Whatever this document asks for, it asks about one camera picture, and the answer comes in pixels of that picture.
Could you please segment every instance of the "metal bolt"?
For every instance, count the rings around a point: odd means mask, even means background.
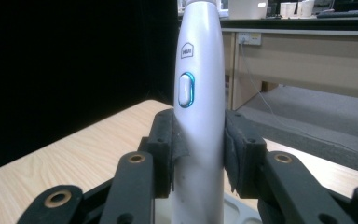
[[[129,157],[130,163],[139,163],[139,162],[143,162],[144,160],[145,160],[145,157],[140,154],[135,154],[135,155]]]
[[[274,158],[276,161],[283,162],[283,163],[290,163],[293,161],[292,158],[284,154],[277,154],[275,155]]]
[[[45,200],[45,206],[49,208],[59,207],[67,203],[72,197],[71,191],[62,189],[50,194]]]

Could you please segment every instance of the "electrical outlet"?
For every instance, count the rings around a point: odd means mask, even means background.
[[[261,45],[261,33],[239,33],[238,43],[241,45]]]

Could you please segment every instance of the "wooden table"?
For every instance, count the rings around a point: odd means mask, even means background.
[[[145,101],[0,168],[0,223],[15,223],[41,192],[61,184],[84,192],[115,174],[119,158],[137,149],[153,118],[170,108]],[[326,187],[351,196],[358,172],[266,140],[269,150],[297,155]],[[229,185],[226,179],[226,192]],[[255,208],[256,200],[242,200]]]

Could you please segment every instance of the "white toothbrush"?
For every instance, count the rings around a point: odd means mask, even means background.
[[[175,164],[173,224],[223,223],[224,71],[215,1],[188,0],[176,52],[174,114],[189,156]]]

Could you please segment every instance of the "black backdrop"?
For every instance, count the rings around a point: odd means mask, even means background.
[[[176,1],[0,1],[0,166],[145,99],[171,104]]]

